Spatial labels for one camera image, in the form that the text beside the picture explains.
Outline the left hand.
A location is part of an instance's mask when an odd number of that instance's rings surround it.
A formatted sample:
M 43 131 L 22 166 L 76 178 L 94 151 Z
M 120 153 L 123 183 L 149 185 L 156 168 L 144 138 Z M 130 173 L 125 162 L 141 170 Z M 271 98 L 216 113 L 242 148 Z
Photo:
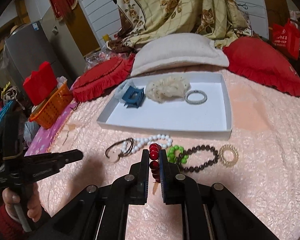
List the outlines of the left hand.
M 27 216 L 34 222 L 38 222 L 42 215 L 42 206 L 39 199 L 38 185 L 34 183 L 32 185 L 33 194 L 27 202 Z M 17 220 L 17 213 L 14 209 L 14 205 L 20 202 L 20 197 L 9 188 L 4 189 L 2 192 L 3 201 L 7 214 L 14 220 Z

